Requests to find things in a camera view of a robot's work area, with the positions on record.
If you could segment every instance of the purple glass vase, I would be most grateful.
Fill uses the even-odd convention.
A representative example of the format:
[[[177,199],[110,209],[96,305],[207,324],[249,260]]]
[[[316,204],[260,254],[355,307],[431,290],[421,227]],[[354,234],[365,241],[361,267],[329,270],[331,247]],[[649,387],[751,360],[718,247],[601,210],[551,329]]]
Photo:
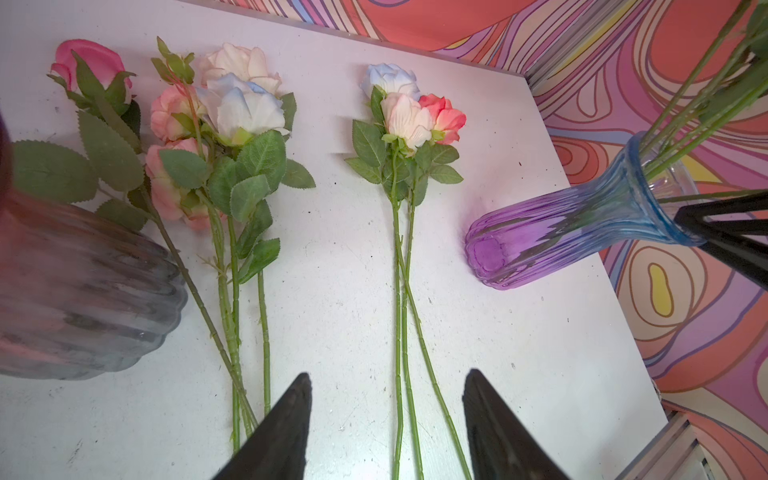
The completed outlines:
[[[671,220],[680,203],[657,198],[697,194],[682,163],[647,182],[634,135],[598,178],[531,198],[475,221],[465,238],[469,265],[486,285],[507,290],[525,285],[622,240],[686,246],[702,240]]]

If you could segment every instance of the blue-tipped white rose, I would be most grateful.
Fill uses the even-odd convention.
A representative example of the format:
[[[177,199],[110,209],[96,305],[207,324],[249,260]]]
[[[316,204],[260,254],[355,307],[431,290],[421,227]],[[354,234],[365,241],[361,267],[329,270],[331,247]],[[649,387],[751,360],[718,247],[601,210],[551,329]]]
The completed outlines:
[[[258,135],[268,130],[288,134],[283,102],[259,85],[227,74],[198,88],[197,97],[208,110],[210,124],[226,141],[240,143],[242,131]]]
[[[416,85],[416,75],[395,64],[368,65],[368,72],[360,86],[369,98],[374,85],[378,85],[386,94],[406,94],[416,101],[419,100],[420,93],[419,86]]]

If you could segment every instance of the pink rose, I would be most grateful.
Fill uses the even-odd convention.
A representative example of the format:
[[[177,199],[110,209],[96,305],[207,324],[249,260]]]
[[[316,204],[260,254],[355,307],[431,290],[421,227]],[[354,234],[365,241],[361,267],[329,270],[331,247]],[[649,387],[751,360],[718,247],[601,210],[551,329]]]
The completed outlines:
[[[164,147],[152,145],[147,151],[146,170],[152,183],[152,204],[163,219],[183,218],[192,230],[209,229],[208,209],[193,191],[178,187],[174,183],[160,159],[160,150],[186,150],[197,153],[197,141],[188,138]],[[207,154],[208,147],[203,146],[203,150]]]
[[[445,138],[439,144],[448,145],[458,141],[458,130],[467,123],[467,116],[456,110],[448,98],[439,98],[437,95],[423,95],[419,104],[429,110],[429,114],[435,121],[435,130],[445,134]]]
[[[190,90],[192,102],[198,117],[205,113],[205,107],[197,100],[194,91]],[[192,132],[187,131],[171,114],[185,114],[192,118],[192,110],[187,97],[178,88],[171,85],[154,99],[151,107],[150,127],[152,132],[162,141],[175,141]]]
[[[78,79],[75,74],[78,63],[74,56],[72,56],[73,50],[88,64],[88,67],[91,68],[96,78],[104,85],[104,88],[109,86],[118,72],[125,71],[120,55],[103,45],[99,45],[95,41],[64,41],[56,48],[56,63],[51,65],[51,70],[58,73],[67,82],[67,90],[69,91],[79,91]],[[131,80],[126,78],[126,91],[131,86]],[[126,103],[129,103],[131,99],[130,94],[127,99]]]

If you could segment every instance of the peach rose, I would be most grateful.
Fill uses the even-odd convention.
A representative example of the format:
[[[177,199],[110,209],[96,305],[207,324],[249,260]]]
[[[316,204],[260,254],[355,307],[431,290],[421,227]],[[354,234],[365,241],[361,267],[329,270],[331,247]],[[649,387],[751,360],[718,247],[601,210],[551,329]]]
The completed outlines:
[[[195,107],[195,113],[198,117],[205,114],[205,107],[197,100],[194,91],[190,90],[192,103]],[[185,114],[192,118],[192,110],[187,97],[182,94],[178,88],[171,85],[163,93],[154,99],[150,108],[150,128],[152,132],[162,141],[175,141],[179,138],[191,134],[192,132],[184,128],[172,114]]]
[[[435,130],[441,131],[445,137],[437,143],[448,145],[458,141],[458,130],[467,123],[467,116],[456,110],[448,98],[439,98],[437,95],[423,95],[419,104],[429,110],[429,114],[435,121]]]

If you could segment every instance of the artificial flower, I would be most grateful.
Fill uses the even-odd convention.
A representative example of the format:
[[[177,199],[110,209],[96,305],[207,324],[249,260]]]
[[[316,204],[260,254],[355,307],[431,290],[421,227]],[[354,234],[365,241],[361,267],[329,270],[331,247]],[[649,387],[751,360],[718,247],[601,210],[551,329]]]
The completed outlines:
[[[270,75],[266,69],[266,57],[261,48],[247,49],[225,43],[219,51],[208,54],[200,63],[203,86],[209,81],[222,78],[226,74],[235,74],[242,81],[259,85],[272,95],[280,86],[280,76]]]
[[[195,113],[201,116],[205,113],[205,107],[197,100],[192,92],[192,104]],[[192,110],[187,96],[176,88],[175,85],[163,90],[163,93],[154,99],[151,106],[150,128],[157,138],[162,141],[175,141],[193,132],[184,128],[172,114],[185,114],[192,118]]]
[[[198,88],[197,97],[208,111],[211,126],[230,143],[240,132],[258,135],[268,130],[288,134],[283,116],[283,102],[259,85],[241,81],[234,73],[208,82]]]
[[[108,87],[115,75],[125,71],[120,55],[103,45],[90,40],[67,40],[56,48],[56,63],[51,65],[51,70],[58,73],[67,83],[67,90],[80,93],[78,78],[76,75],[78,63],[72,55],[72,51],[88,64],[91,71],[104,86]],[[128,91],[131,88],[131,80],[125,79],[126,103],[130,103],[131,97]]]
[[[429,110],[435,122],[434,130],[441,132],[443,139],[437,143],[448,145],[458,141],[458,130],[467,123],[467,116],[456,110],[448,98],[429,94],[419,99],[419,104]]]
[[[402,138],[412,154],[432,138],[435,121],[429,110],[407,94],[389,94],[382,100],[387,133]]]
[[[366,77],[362,80],[362,90],[370,98],[373,87],[384,90],[385,94],[406,94],[413,100],[419,99],[419,86],[416,84],[416,75],[412,71],[405,71],[395,64],[380,63],[368,65]]]
[[[160,159],[161,150],[186,150],[197,153],[197,141],[194,138],[171,142],[164,147],[152,145],[147,151],[145,170],[152,186],[152,204],[164,220],[184,219],[192,230],[210,228],[208,209],[197,198],[197,194],[188,188],[177,186],[170,178]],[[208,147],[203,146],[207,154]]]

